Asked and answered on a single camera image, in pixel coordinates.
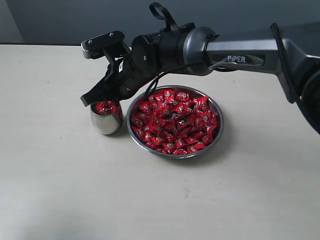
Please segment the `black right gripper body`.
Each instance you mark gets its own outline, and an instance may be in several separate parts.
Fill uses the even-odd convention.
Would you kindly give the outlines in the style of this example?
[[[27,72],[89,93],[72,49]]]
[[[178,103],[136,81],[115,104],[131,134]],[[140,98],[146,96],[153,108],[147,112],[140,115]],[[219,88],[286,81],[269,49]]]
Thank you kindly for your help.
[[[131,55],[118,59],[107,66],[103,83],[103,99],[105,101],[127,100],[158,74],[160,74],[159,69],[151,74],[140,70]]]

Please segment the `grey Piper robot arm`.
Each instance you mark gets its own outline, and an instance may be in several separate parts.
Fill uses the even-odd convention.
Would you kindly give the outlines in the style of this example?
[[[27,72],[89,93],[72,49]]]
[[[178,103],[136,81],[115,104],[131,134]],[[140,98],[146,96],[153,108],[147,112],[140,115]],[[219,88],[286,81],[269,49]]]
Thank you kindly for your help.
[[[318,22],[219,35],[189,23],[137,36],[131,47],[120,31],[81,43],[86,59],[106,57],[104,77],[81,96],[85,106],[122,101],[166,74],[206,76],[248,71],[277,76],[289,103],[320,129],[320,24]]]

